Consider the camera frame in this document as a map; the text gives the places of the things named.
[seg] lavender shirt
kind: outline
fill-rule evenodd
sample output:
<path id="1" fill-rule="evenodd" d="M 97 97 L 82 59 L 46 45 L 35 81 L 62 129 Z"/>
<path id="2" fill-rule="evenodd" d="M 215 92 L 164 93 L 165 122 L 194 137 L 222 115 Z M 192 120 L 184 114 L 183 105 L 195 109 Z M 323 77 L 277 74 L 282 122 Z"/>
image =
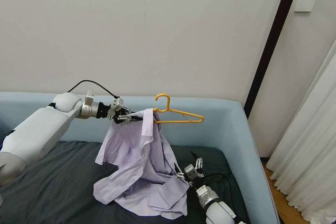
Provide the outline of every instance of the lavender shirt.
<path id="1" fill-rule="evenodd" d="M 105 136 L 96 163 L 108 162 L 119 169 L 94 184 L 94 197 L 103 204 L 114 200 L 139 216 L 186 216 L 189 184 L 175 176 L 175 155 L 161 125 L 153 124 L 158 114 L 146 109 L 132 115 L 143 121 L 112 122 Z"/>

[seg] bed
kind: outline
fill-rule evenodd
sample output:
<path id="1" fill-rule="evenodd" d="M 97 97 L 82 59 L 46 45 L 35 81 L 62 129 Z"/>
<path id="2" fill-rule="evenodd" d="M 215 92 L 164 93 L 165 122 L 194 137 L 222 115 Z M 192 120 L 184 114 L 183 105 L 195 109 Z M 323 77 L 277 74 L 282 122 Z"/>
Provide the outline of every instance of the bed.
<path id="1" fill-rule="evenodd" d="M 0 139 L 35 110 L 48 105 L 55 94 L 0 92 Z M 105 104 L 109 96 L 96 96 Z M 158 106 L 153 97 L 123 97 L 133 111 Z M 203 115 L 200 124 L 166 124 L 163 133 L 178 163 L 204 159 L 209 184 L 229 206 L 251 224 L 279 223 L 266 177 L 239 102 L 219 99 L 171 98 L 171 107 Z M 165 113 L 163 120 L 176 119 Z M 108 119 L 75 119 L 55 148 L 29 165 L 13 182 L 0 187 L 4 196 L 0 223 L 205 223 L 197 196 L 188 191 L 188 216 L 176 220 L 139 217 L 112 202 L 103 205 L 92 196 L 93 184 L 117 167 L 94 163 L 110 125 Z"/>

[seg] dark wooden door frame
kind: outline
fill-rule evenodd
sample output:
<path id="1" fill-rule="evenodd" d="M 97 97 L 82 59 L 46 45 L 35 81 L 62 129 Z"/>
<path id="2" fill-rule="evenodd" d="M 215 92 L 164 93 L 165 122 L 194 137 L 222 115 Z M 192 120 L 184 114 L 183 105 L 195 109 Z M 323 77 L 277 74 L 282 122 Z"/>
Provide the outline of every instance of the dark wooden door frame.
<path id="1" fill-rule="evenodd" d="M 250 116 L 253 104 L 257 98 L 257 94 L 259 92 L 262 80 L 265 76 L 267 67 L 269 65 L 269 62 L 272 58 L 275 46 L 277 45 L 279 36 L 281 34 L 282 28 L 285 24 L 290 6 L 292 4 L 293 0 L 281 0 L 277 13 L 275 15 L 271 30 L 269 32 L 263 53 L 261 55 L 261 59 L 256 71 L 256 74 L 253 78 L 253 82 L 250 88 L 250 91 L 248 93 L 244 111 L 247 116 L 247 118 Z"/>

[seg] wooden floor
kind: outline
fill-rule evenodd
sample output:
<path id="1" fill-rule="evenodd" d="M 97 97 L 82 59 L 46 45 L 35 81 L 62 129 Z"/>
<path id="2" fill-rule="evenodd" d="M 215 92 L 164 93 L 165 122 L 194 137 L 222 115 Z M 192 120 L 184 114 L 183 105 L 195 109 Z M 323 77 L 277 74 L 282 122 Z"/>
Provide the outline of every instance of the wooden floor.
<path id="1" fill-rule="evenodd" d="M 270 176 L 272 174 L 272 171 L 267 169 L 265 167 L 265 164 L 263 164 L 267 180 L 269 183 L 269 187 L 271 188 L 273 199 L 275 201 L 275 205 L 277 206 L 278 213 L 285 224 L 308 224 L 309 222 L 305 221 L 300 212 L 296 210 L 294 207 L 290 207 L 287 204 L 287 201 L 285 199 L 285 195 L 282 194 L 280 191 L 278 191 L 274 187 L 275 180 L 270 180 Z"/>

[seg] white wall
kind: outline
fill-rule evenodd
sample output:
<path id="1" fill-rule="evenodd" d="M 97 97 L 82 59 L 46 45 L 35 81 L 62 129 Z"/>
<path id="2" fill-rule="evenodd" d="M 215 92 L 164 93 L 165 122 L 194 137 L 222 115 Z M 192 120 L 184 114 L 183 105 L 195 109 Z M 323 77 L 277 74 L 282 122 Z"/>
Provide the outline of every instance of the white wall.
<path id="1" fill-rule="evenodd" d="M 260 156 L 272 154 L 335 41 L 335 17 L 335 0 L 290 10 L 249 118 Z"/>
<path id="2" fill-rule="evenodd" d="M 0 91 L 245 101 L 279 0 L 0 0 Z M 81 86 L 85 93 L 94 86 Z"/>

